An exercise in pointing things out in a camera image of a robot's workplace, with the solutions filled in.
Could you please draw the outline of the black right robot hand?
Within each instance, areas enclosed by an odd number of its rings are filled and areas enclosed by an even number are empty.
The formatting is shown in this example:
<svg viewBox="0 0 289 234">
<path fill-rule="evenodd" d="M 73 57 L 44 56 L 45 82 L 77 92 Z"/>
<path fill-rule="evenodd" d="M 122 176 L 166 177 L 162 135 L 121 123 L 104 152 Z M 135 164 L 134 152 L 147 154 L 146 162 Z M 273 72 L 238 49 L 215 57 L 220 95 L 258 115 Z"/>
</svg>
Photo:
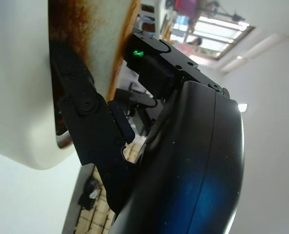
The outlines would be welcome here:
<svg viewBox="0 0 289 234">
<path fill-rule="evenodd" d="M 79 55 L 50 42 L 63 89 L 58 101 L 82 165 L 96 166 L 115 212 L 112 234 L 227 234 L 244 172 L 237 102 L 163 40 L 134 29 L 124 53 L 139 82 L 164 102 L 135 163 L 123 148 L 135 135 L 114 101 L 96 91 Z"/>
</svg>

